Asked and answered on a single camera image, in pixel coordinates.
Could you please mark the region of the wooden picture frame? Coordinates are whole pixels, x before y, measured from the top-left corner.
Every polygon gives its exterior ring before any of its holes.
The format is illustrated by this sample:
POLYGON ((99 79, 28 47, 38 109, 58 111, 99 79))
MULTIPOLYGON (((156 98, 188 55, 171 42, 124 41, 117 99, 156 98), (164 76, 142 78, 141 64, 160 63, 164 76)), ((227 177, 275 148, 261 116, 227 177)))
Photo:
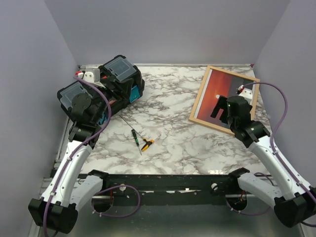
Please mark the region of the wooden picture frame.
POLYGON ((252 106, 250 113, 251 119, 254 119, 259 95, 259 85, 252 85, 251 83, 259 81, 259 79, 251 76, 208 66, 194 102, 189 121, 232 135, 233 133, 229 126, 220 121, 222 109, 216 118, 212 118, 210 115, 220 96, 227 98, 237 96, 237 88, 241 85, 245 85, 245 88, 252 89, 253 99, 250 102, 252 106))

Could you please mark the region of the green black screwdriver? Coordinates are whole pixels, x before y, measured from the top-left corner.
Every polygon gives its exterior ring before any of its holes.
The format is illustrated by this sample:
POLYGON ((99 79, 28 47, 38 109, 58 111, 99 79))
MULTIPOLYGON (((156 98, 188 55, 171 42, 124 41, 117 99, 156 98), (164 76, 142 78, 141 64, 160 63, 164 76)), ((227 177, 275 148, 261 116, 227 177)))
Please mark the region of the green black screwdriver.
POLYGON ((139 150, 139 153, 140 153, 140 155, 142 155, 141 149, 140 149, 140 145, 139 145, 139 141, 138 141, 138 138, 137 138, 136 131, 135 131, 134 129, 132 129, 132 130, 131 130, 131 133, 132 133, 132 135, 133 135, 133 138, 134 138, 134 141, 135 141, 135 143, 136 143, 136 146, 137 146, 137 148, 138 148, 138 150, 139 150))

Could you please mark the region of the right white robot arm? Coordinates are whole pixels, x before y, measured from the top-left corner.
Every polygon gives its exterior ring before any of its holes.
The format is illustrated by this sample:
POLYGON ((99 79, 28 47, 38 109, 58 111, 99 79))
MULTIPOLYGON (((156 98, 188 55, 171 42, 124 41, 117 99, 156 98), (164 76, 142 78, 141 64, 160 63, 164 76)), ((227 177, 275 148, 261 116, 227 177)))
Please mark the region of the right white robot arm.
POLYGON ((211 114, 229 125, 240 140, 269 171, 277 186, 244 171, 227 181, 228 190, 234 194, 248 191, 273 208, 277 218, 286 227, 293 227, 316 213, 316 189, 289 163, 276 146, 266 127, 251 119, 252 106, 242 96, 220 96, 211 114))

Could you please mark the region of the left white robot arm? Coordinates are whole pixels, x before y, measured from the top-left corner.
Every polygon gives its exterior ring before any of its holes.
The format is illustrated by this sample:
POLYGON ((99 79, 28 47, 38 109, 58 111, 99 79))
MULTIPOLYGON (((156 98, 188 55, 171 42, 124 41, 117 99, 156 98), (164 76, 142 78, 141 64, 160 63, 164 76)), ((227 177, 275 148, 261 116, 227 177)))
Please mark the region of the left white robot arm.
POLYGON ((109 182, 95 175, 89 176, 81 187, 75 183, 82 166, 90 156, 100 134, 108 126, 112 108, 99 86, 79 76, 64 88, 60 96, 71 95, 73 127, 69 134, 64 157, 49 186, 39 199, 32 199, 28 209, 36 225, 49 231, 68 234, 74 227, 81 208, 97 193, 109 191, 109 182))

